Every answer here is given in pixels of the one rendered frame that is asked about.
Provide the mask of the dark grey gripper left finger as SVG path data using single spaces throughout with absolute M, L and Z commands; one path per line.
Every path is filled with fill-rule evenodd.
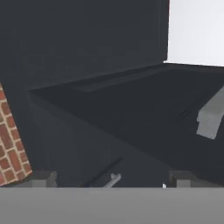
M 31 175 L 31 187 L 56 187 L 57 172 L 56 171 L 35 171 Z

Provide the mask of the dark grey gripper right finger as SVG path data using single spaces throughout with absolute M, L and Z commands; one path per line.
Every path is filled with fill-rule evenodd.
M 207 187 L 205 180 L 199 179 L 189 171 L 169 171 L 169 187 Z

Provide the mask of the dark grey cabinet door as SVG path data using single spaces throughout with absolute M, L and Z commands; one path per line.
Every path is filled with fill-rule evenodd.
M 0 0 L 0 78 L 39 88 L 167 58 L 169 0 Z

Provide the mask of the dark grey wall cabinet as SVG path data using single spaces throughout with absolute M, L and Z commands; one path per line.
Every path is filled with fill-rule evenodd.
M 197 115 L 224 85 L 224 69 L 165 67 L 121 80 L 32 90 L 31 108 L 60 187 L 173 184 L 174 173 L 224 186 L 224 120 L 214 140 Z

